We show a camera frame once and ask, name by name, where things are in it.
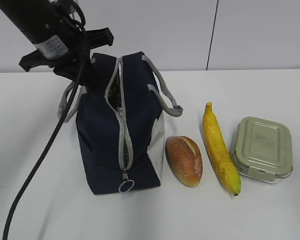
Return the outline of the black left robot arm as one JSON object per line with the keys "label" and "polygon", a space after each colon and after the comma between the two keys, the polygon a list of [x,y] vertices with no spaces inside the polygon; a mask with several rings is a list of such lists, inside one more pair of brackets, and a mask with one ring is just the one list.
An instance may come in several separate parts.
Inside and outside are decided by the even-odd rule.
{"label": "black left robot arm", "polygon": [[86,19],[74,0],[0,0],[0,10],[36,48],[23,56],[19,66],[26,72],[47,66],[61,77],[96,90],[97,71],[91,50],[111,46],[110,29],[86,30]]}

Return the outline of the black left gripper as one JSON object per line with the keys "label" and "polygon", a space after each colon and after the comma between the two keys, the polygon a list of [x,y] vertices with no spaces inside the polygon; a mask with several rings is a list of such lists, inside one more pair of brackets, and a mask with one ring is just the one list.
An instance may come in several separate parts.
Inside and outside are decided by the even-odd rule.
{"label": "black left gripper", "polygon": [[109,28],[86,31],[83,36],[80,31],[78,39],[73,39],[73,46],[66,44],[57,35],[53,35],[40,43],[36,50],[23,56],[19,66],[26,72],[39,66],[47,66],[61,77],[76,81],[81,67],[81,58],[86,60],[83,67],[79,86],[85,86],[96,94],[102,96],[106,89],[106,73],[108,64],[101,59],[90,62],[90,51],[102,46],[112,46],[114,36]]}

